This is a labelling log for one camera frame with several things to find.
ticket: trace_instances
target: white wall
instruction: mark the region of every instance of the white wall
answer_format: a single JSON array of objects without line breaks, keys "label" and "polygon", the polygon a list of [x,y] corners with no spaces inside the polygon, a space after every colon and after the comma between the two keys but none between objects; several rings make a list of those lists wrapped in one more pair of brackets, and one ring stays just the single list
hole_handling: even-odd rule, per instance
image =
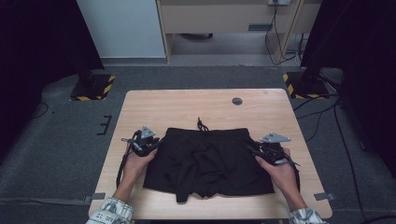
[{"label": "white wall", "polygon": [[155,0],[78,0],[101,58],[165,58]]}]

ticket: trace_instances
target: power outlet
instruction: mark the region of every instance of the power outlet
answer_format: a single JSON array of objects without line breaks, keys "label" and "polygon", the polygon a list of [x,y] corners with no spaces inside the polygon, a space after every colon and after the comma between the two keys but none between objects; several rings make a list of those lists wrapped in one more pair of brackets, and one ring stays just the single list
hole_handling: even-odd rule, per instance
[{"label": "power outlet", "polygon": [[274,6],[275,2],[278,6],[290,5],[290,0],[268,0],[268,5]]}]

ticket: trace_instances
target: stand base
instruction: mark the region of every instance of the stand base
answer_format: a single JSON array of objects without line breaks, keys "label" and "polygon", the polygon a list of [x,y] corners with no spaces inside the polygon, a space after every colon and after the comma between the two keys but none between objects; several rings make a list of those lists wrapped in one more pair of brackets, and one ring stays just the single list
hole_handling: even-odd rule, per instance
[{"label": "stand base", "polygon": [[112,75],[94,75],[95,84],[92,88],[86,88],[82,85],[81,80],[78,80],[75,88],[70,94],[71,101],[90,101],[90,100],[104,100],[110,91],[115,76]]},{"label": "stand base", "polygon": [[288,72],[283,75],[283,80],[288,87],[292,99],[329,98],[329,92],[321,80],[309,85],[303,85],[304,72]]}]

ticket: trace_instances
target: gray carpet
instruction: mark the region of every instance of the gray carpet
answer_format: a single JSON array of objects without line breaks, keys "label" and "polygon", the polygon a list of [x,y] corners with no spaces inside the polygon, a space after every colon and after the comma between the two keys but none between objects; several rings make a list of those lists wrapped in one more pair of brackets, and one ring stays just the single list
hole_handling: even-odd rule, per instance
[{"label": "gray carpet", "polygon": [[[120,109],[129,90],[286,89],[282,75],[297,67],[259,66],[135,66],[108,67],[116,76],[103,101],[73,102],[69,94],[78,77],[51,83],[41,104],[0,167],[0,199],[35,198],[82,201],[94,193]],[[314,100],[295,111],[299,118],[328,108],[336,101]],[[295,108],[306,100],[290,99]],[[396,180],[374,152],[360,148],[358,136],[339,106],[337,118],[353,161],[364,214],[368,218],[396,215]],[[112,120],[105,135],[101,123]],[[362,223],[351,168],[331,110],[299,119],[319,177],[331,201],[330,223]],[[85,223],[89,206],[1,203],[0,223]],[[264,220],[263,223],[279,223]],[[382,220],[376,223],[396,223]]]}]

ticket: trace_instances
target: hand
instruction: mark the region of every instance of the hand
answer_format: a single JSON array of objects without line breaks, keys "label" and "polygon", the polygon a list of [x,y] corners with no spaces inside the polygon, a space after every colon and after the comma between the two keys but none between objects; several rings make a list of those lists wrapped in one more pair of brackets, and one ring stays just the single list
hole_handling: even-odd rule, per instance
[{"label": "hand", "polygon": [[134,153],[127,157],[122,171],[121,182],[116,192],[114,192],[113,198],[128,203],[136,179],[142,174],[146,165],[154,159],[157,150],[152,150],[146,157],[139,157]]},{"label": "hand", "polygon": [[[290,156],[288,148],[284,147],[283,150]],[[288,201],[290,211],[306,208],[304,199],[297,188],[296,176],[290,163],[285,162],[279,166],[273,166],[261,157],[256,156],[255,158],[259,165],[271,176],[275,185],[282,191],[286,201]]]}]

